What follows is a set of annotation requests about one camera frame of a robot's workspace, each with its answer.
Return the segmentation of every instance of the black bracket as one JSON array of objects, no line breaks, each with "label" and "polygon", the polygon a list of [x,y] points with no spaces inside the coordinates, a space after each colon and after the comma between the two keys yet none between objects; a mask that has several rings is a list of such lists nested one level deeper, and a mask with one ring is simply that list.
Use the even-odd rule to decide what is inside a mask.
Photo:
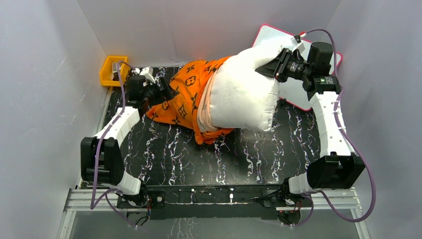
[{"label": "black bracket", "polygon": [[347,189],[364,169],[362,159],[356,154],[337,156],[332,152],[309,165],[308,183],[312,188]]}]

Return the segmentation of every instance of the floor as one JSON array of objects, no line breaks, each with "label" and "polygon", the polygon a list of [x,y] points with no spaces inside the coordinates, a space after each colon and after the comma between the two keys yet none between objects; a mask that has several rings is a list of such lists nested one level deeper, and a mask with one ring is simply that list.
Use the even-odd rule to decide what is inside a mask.
[{"label": "floor", "polygon": [[[168,81],[179,67],[154,68]],[[114,88],[104,124],[121,106]],[[147,185],[276,184],[305,172],[318,159],[312,111],[279,103],[271,132],[236,129],[212,145],[197,145],[193,131],[142,117],[121,145],[126,171]]]}]

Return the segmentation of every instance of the white wall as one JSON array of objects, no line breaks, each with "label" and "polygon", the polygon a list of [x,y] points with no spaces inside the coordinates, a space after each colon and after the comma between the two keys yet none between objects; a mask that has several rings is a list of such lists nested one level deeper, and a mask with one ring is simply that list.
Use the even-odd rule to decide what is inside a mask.
[{"label": "white wall", "polygon": [[237,54],[252,46],[263,23],[291,32],[324,28],[340,0],[78,2],[107,55],[164,66]]},{"label": "white wall", "polygon": [[0,2],[0,232],[56,238],[106,90],[105,53],[76,0]]},{"label": "white wall", "polygon": [[[367,220],[374,239],[421,237],[421,10],[415,0],[343,0],[328,25],[344,55],[339,75],[347,132],[377,183]],[[366,211],[366,175],[356,188]]]}]

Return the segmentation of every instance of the yellow container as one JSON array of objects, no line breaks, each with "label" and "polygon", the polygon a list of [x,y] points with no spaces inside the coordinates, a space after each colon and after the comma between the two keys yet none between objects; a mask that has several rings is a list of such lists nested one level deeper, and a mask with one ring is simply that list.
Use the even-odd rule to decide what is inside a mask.
[{"label": "yellow container", "polygon": [[[103,67],[100,71],[100,82],[102,86],[120,86],[119,81],[113,81],[113,72],[112,64],[113,62],[124,61],[127,62],[127,56],[108,56],[105,59]],[[126,81],[127,73],[129,72],[129,67],[125,64],[121,64],[120,74],[123,82]]]}]

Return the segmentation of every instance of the orange cloth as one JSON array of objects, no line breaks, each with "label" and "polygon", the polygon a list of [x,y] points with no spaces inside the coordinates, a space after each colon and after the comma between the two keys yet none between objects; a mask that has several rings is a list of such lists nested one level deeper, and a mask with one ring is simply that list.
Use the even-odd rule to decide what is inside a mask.
[{"label": "orange cloth", "polygon": [[186,64],[170,81],[170,87],[177,91],[174,99],[152,107],[146,115],[156,122],[178,124],[193,129],[198,144],[212,144],[220,135],[233,131],[232,128],[222,128],[213,132],[201,132],[197,122],[198,107],[204,88],[211,76],[228,58],[216,61],[199,60]]}]

